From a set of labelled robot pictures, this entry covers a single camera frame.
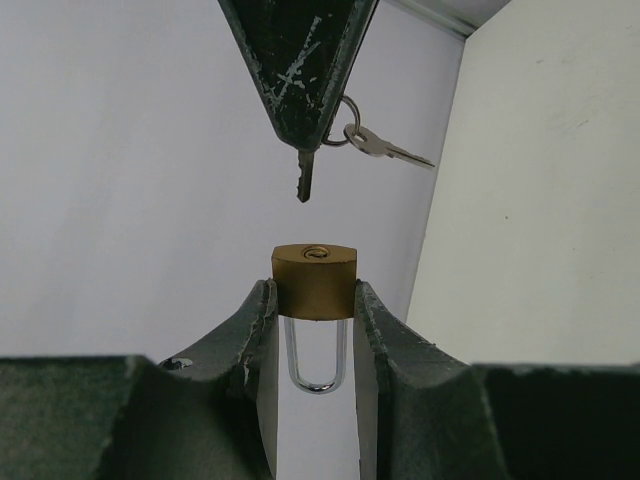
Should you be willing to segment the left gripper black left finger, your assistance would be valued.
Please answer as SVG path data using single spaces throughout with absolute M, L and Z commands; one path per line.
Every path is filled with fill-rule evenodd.
M 1 362 L 5 479 L 272 479 L 274 282 L 161 363 L 139 355 Z

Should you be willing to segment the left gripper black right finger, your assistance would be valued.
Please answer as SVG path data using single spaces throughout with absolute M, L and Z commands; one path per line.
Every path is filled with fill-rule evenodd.
M 465 364 L 355 288 L 364 479 L 635 479 L 637 365 Z

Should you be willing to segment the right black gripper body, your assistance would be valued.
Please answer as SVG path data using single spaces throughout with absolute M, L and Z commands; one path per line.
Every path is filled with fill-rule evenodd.
M 320 147 L 378 6 L 365 0 L 219 3 L 276 136 Z

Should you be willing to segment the small brass padlock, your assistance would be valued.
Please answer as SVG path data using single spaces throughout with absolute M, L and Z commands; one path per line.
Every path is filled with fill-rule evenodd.
M 284 318 L 288 373 L 293 384 L 313 395 L 337 390 L 346 375 L 347 327 L 354 316 L 357 250 L 328 244 L 288 244 L 274 248 L 272 278 L 277 286 L 278 314 Z M 301 375 L 295 322 L 336 324 L 335 373 L 325 383 Z

